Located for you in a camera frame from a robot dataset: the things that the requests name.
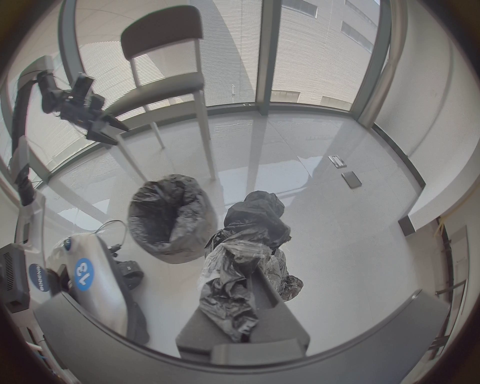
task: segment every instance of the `trash can liner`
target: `trash can liner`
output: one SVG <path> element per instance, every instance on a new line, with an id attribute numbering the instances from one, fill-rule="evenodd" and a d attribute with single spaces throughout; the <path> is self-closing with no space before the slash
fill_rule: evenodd
<path id="1" fill-rule="evenodd" d="M 204 255 L 216 230 L 216 214 L 194 178 L 169 175 L 148 181 L 133 196 L 128 228 L 145 251 L 170 264 Z"/>
<path id="2" fill-rule="evenodd" d="M 199 308 L 234 342 L 248 341 L 258 323 L 247 277 L 271 253 L 263 244 L 230 238 L 205 260 L 199 279 L 199 285 L 203 286 Z"/>
<path id="3" fill-rule="evenodd" d="M 233 204 L 223 222 L 224 230 L 238 233 L 248 228 L 265 228 L 268 238 L 262 243 L 275 250 L 289 241 L 290 227 L 280 220 L 285 206 L 274 193 L 254 191 L 244 201 Z"/>
<path id="4" fill-rule="evenodd" d="M 288 274 L 287 261 L 281 249 L 262 259 L 258 266 L 283 301 L 293 299 L 303 288 L 303 282 L 298 277 Z"/>

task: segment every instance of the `gray chair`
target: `gray chair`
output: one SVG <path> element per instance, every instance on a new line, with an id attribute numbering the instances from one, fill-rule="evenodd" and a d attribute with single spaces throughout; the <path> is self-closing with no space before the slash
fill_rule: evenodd
<path id="1" fill-rule="evenodd" d="M 106 112 L 119 116 L 139 107 L 144 107 L 148 111 L 148 104 L 192 94 L 210 176 L 215 179 L 215 166 L 204 98 L 204 77 L 200 62 L 199 39 L 202 37 L 200 13 L 197 8 L 191 5 L 181 5 L 152 12 L 127 27 L 121 34 L 120 42 L 123 54 L 132 67 L 136 88 L 118 99 Z M 140 85 L 134 63 L 135 57 L 185 41 L 194 42 L 197 72 L 171 76 Z M 152 122 L 150 126 L 160 145 L 164 148 L 156 123 Z"/>

